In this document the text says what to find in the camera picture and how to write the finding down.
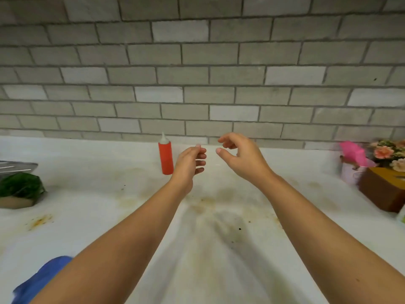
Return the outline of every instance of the flower bouquet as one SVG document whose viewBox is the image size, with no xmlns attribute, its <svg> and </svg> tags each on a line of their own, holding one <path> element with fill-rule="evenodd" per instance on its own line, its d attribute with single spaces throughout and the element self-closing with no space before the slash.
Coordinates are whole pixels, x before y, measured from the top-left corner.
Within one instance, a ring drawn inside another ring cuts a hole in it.
<svg viewBox="0 0 405 304">
<path fill-rule="evenodd" d="M 379 167 L 392 168 L 394 171 L 405 173 L 405 140 L 392 142 L 380 140 L 371 143 L 373 149 L 372 160 Z"/>
</svg>

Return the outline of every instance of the blue towel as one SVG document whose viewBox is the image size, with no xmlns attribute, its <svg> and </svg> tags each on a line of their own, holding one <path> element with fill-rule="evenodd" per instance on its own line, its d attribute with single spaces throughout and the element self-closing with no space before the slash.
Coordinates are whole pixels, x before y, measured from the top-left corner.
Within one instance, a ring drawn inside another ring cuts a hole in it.
<svg viewBox="0 0 405 304">
<path fill-rule="evenodd" d="M 48 261 L 31 278 L 14 289 L 14 300 L 11 304 L 29 304 L 39 291 L 72 259 L 69 256 L 60 256 Z"/>
</svg>

